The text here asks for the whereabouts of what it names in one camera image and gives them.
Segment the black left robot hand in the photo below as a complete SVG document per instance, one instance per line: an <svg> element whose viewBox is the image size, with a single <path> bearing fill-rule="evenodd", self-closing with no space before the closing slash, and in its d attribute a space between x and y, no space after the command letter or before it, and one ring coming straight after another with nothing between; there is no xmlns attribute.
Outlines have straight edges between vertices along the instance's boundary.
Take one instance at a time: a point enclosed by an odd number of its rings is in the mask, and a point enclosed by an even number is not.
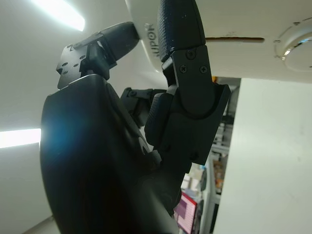
<svg viewBox="0 0 312 234"><path fill-rule="evenodd" d="M140 38L124 22L64 48L41 117L40 165L62 234L176 234L174 209L193 163L206 163L230 97L212 80L194 0L162 0L166 90L126 91L109 71Z"/></svg>

